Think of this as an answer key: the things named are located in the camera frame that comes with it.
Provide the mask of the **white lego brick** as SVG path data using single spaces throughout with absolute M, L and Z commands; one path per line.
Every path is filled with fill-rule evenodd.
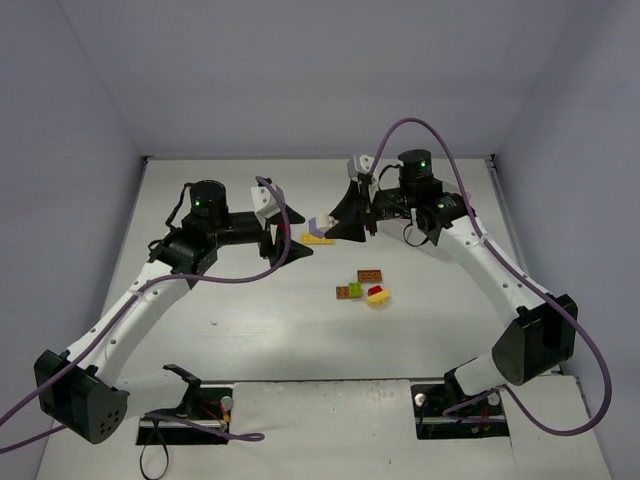
M 328 230 L 336 226 L 339 221 L 329 214 L 319 214 L 314 218 L 315 229 L 326 233 Z

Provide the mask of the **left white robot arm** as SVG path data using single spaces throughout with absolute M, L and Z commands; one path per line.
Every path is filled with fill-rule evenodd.
M 140 380 L 121 371 L 163 315 L 199 282 L 222 247 L 255 244 L 268 273 L 312 255 L 292 238 L 305 218 L 287 205 L 282 190 L 259 178 L 253 208 L 230 211 L 226 187 L 215 180 L 186 183 L 179 201 L 189 205 L 180 225 L 169 214 L 166 235 L 149 245 L 149 257 L 129 289 L 86 334 L 62 353 L 45 351 L 35 362 L 41 410 L 91 444 L 108 439 L 131 416 L 188 419 L 203 401 L 202 381 L 176 364 Z

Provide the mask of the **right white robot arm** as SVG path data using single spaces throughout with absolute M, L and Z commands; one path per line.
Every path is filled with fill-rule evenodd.
M 493 347 L 446 373 L 444 382 L 454 402 L 503 384 L 520 386 L 572 357 L 578 308 L 567 294 L 555 297 L 531 281 L 490 237 L 462 192 L 437 179 L 427 150 L 399 156 L 399 184 L 383 189 L 382 171 L 371 156 L 348 164 L 349 187 L 313 229 L 330 239 L 363 242 L 382 221 L 403 219 L 421 231 L 428 243 L 455 260 L 488 298 L 505 330 Z

